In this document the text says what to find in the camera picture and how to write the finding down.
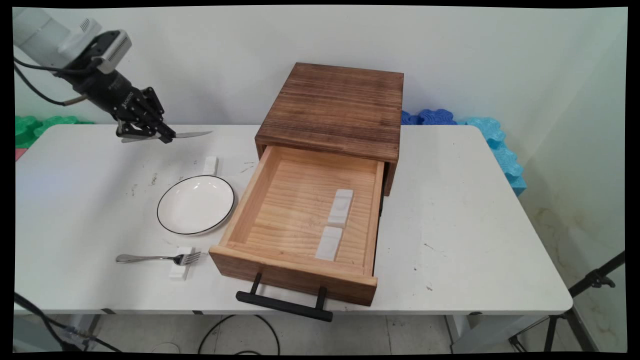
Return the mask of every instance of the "knife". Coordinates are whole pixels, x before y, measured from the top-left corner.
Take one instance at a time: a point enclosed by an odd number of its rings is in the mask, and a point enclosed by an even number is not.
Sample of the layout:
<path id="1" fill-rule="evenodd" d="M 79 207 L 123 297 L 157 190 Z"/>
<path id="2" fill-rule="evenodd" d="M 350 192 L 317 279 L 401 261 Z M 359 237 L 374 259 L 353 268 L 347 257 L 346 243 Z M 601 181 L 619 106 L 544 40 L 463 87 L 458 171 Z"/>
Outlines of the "knife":
<path id="1" fill-rule="evenodd" d="M 176 134 L 175 138 L 176 139 L 183 139 L 183 138 L 193 138 L 196 136 L 202 136 L 202 135 L 206 135 L 209 133 L 212 133 L 212 131 L 200 131 L 198 133 L 180 133 L 180 134 Z M 159 134 L 156 134 L 154 136 L 150 136 L 148 138 L 144 138 L 144 139 L 132 139 L 132 138 L 123 138 L 122 139 L 122 143 L 128 143 L 128 142 L 138 142 L 138 141 L 144 141 L 144 140 L 153 140 L 153 139 L 157 139 L 159 138 Z"/>

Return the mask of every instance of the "drawer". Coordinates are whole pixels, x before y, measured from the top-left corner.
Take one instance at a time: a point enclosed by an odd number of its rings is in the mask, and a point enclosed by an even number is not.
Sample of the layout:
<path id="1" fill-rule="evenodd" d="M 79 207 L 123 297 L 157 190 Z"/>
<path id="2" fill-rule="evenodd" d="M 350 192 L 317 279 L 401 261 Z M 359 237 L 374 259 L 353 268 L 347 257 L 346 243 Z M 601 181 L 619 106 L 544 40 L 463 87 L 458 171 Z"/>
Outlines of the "drawer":
<path id="1" fill-rule="evenodd" d="M 220 244 L 222 275 L 370 306 L 384 162 L 268 146 Z M 335 192 L 353 203 L 335 261 L 316 259 Z"/>

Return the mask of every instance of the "white rectangular block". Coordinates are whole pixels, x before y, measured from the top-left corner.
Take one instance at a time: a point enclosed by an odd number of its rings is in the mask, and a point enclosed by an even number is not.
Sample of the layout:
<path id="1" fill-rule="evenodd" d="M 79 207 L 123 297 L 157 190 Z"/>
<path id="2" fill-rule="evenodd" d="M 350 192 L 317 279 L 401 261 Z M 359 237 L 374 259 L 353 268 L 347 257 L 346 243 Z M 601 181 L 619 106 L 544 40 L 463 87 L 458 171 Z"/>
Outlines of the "white rectangular block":
<path id="1" fill-rule="evenodd" d="M 329 219 L 327 219 L 329 226 L 344 229 L 344 226 L 347 224 L 347 217 L 349 216 L 352 200 L 353 190 L 351 189 L 338 189 L 338 191 L 335 192 L 331 212 L 329 212 Z"/>
<path id="2" fill-rule="evenodd" d="M 202 170 L 202 174 L 215 176 L 217 172 L 218 172 L 218 157 L 208 156 L 206 159 L 204 159 L 204 169 Z"/>
<path id="3" fill-rule="evenodd" d="M 325 226 L 316 250 L 316 259 L 334 261 L 338 253 L 342 229 L 339 227 Z"/>
<path id="4" fill-rule="evenodd" d="M 175 252 L 175 255 L 181 255 L 181 254 L 193 254 L 195 252 L 196 248 L 194 247 L 179 247 L 178 250 Z M 187 266 L 180 266 L 180 265 L 176 265 L 176 264 L 171 264 L 171 271 L 169 271 L 169 278 L 171 280 L 174 281 L 185 281 L 187 279 L 187 273 L 189 272 L 189 267 L 191 267 L 191 265 L 187 265 Z"/>

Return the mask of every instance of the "fork handle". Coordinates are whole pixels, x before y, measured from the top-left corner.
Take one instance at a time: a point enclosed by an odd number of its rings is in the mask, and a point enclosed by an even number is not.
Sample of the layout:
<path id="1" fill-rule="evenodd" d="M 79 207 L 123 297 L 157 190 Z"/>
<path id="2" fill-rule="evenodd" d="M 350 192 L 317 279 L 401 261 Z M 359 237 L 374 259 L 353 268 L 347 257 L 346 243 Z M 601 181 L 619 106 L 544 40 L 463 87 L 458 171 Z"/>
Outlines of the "fork handle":
<path id="1" fill-rule="evenodd" d="M 135 256 L 135 255 L 122 254 L 122 255 L 118 255 L 118 257 L 116 258 L 116 262 L 120 264 L 124 264 L 124 263 L 133 263 L 136 261 L 144 261 L 144 260 L 151 260 L 151 259 L 173 260 L 173 257 L 171 256 Z"/>

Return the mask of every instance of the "wooden drawer unit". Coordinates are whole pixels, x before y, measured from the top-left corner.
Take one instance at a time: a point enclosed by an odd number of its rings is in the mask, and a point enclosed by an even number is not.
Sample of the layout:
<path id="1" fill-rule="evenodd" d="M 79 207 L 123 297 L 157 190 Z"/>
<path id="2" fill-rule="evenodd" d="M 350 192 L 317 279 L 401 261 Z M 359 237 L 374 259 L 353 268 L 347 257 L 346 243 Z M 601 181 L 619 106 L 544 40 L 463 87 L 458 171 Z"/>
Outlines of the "wooden drawer unit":
<path id="1" fill-rule="evenodd" d="M 384 163 L 267 147 L 219 245 L 209 249 L 222 275 L 369 306 Z M 353 203 L 335 261 L 316 249 L 337 189 Z"/>
<path id="2" fill-rule="evenodd" d="M 243 302 L 331 321 L 324 298 L 370 306 L 381 198 L 398 162 L 404 74 L 296 63 L 255 135 L 260 163 L 219 245 L 223 275 L 253 281 Z M 338 189 L 353 202 L 335 261 L 315 257 Z M 258 284 L 318 294 L 316 307 Z"/>

